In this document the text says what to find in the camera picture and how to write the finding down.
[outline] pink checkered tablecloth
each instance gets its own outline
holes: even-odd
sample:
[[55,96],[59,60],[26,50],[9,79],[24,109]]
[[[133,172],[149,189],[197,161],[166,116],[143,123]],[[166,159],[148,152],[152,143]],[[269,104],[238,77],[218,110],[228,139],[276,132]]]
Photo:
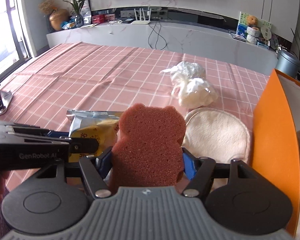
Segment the pink checkered tablecloth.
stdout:
[[[60,44],[18,70],[1,85],[14,93],[0,120],[68,131],[68,109],[124,111],[134,103],[173,105],[183,115],[188,109],[171,97],[169,74],[161,70],[180,61],[206,68],[207,79],[220,98],[209,107],[237,116],[251,131],[252,111],[268,77],[245,68],[208,58],[169,51]],[[13,171],[6,183],[14,189],[33,170]]]

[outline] snack bag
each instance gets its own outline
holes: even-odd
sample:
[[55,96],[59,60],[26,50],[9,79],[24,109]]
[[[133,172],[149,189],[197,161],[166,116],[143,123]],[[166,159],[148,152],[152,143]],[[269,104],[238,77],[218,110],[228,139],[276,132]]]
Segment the snack bag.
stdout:
[[[117,142],[121,114],[122,112],[68,110],[67,117],[71,121],[69,137],[95,138],[99,147],[94,155],[99,156]],[[78,162],[81,157],[89,154],[91,153],[72,154],[69,162]]]
[[218,93],[206,79],[205,68],[198,63],[182,61],[161,73],[171,74],[174,86],[171,95],[179,100],[182,107],[195,109],[218,99]]

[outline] red box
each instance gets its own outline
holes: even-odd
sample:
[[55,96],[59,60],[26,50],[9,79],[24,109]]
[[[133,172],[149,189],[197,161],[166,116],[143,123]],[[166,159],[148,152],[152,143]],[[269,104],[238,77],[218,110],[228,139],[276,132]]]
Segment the red box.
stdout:
[[92,16],[92,23],[104,23],[105,22],[105,15],[104,14],[99,14]]

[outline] orange board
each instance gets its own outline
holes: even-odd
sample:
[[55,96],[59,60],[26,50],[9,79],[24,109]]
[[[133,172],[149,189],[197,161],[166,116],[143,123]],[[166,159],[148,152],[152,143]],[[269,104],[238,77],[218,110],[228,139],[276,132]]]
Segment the orange board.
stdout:
[[251,165],[290,198],[293,214],[286,230],[294,236],[300,210],[300,157],[296,128],[278,74],[272,72],[254,110]]

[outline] bear-shaped sponge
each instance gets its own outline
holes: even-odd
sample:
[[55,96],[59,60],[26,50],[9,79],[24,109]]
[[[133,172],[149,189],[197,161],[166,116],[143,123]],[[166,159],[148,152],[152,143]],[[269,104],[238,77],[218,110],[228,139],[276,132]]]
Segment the bear-shaped sponge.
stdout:
[[173,107],[128,108],[119,121],[120,140],[112,148],[109,188],[173,186],[182,178],[183,116]]

